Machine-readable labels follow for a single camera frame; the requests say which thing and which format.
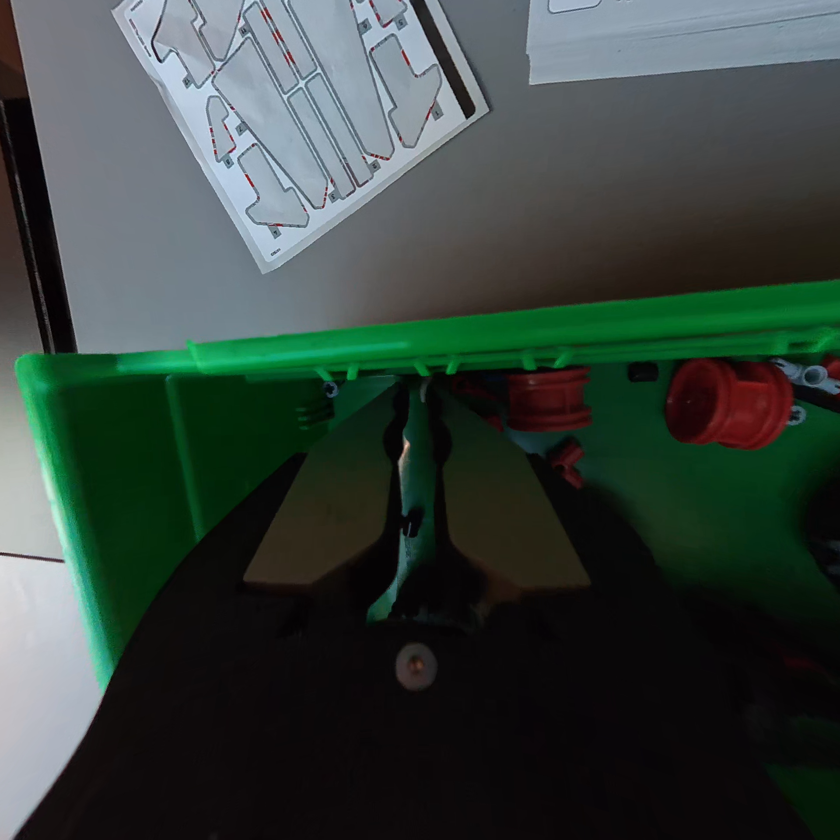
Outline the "red lego pin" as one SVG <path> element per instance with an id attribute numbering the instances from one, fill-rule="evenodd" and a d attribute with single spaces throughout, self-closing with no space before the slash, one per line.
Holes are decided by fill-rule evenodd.
<path id="1" fill-rule="evenodd" d="M 574 437 L 568 437 L 551 448 L 547 460 L 552 470 L 570 487 L 580 490 L 585 480 L 578 470 L 578 464 L 584 455 L 581 443 Z"/>

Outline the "small red wheel hub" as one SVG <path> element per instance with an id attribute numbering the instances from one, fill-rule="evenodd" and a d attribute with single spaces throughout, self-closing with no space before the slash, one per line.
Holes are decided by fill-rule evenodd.
<path id="1" fill-rule="evenodd" d="M 585 402 L 589 366 L 506 374 L 507 425 L 524 433 L 571 432 L 592 425 Z"/>

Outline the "green plastic bin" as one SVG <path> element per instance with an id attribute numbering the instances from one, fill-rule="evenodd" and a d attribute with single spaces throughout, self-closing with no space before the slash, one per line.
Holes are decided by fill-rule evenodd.
<path id="1" fill-rule="evenodd" d="M 837 280 L 23 356 L 104 693 L 16 838 L 838 838 L 838 590 L 804 534 L 838 397 L 792 385 L 805 422 L 754 451 L 665 423 L 684 362 L 776 356 L 838 375 Z M 506 375 L 571 366 L 592 425 L 510 429 Z M 418 387 L 454 375 L 502 396 L 589 588 L 438 543 Z M 246 585 L 310 449 L 389 387 L 400 516 L 316 584 Z M 547 460 L 572 437 L 580 490 Z"/>

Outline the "lego sticker sheet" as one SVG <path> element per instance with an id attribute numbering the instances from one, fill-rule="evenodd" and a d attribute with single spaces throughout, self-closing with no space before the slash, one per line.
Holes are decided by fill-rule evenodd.
<path id="1" fill-rule="evenodd" d="M 490 110 L 440 2 L 131 1 L 112 16 L 263 274 Z"/>

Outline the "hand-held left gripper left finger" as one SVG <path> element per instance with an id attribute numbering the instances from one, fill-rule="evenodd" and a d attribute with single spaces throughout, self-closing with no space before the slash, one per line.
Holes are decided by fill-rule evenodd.
<path id="1" fill-rule="evenodd" d="M 404 389 L 389 387 L 308 452 L 244 576 L 301 589 L 356 560 L 402 513 Z"/>

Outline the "grey lego beam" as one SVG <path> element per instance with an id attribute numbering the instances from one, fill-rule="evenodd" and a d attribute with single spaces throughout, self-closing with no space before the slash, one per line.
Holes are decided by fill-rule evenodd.
<path id="1" fill-rule="evenodd" d="M 793 385 L 821 391 L 830 396 L 839 394 L 839 380 L 833 378 L 826 367 L 820 364 L 801 364 L 778 356 L 770 358 L 770 362 Z"/>

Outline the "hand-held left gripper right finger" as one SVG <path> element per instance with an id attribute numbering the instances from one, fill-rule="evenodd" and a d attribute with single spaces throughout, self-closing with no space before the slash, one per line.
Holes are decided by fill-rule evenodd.
<path id="1" fill-rule="evenodd" d="M 444 391 L 429 393 L 438 543 L 502 589 L 591 578 L 528 455 Z"/>

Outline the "large red wheel hub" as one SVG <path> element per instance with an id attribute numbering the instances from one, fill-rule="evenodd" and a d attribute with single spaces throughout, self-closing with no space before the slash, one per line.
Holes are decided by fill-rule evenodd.
<path id="1" fill-rule="evenodd" d="M 694 359 L 673 374 L 665 423 L 682 444 L 754 451 L 786 429 L 793 386 L 770 362 Z"/>

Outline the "closed instruction booklet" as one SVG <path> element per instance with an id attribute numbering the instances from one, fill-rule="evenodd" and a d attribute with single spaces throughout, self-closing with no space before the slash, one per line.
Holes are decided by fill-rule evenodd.
<path id="1" fill-rule="evenodd" d="M 531 85 L 839 57 L 838 1 L 532 1 Z"/>

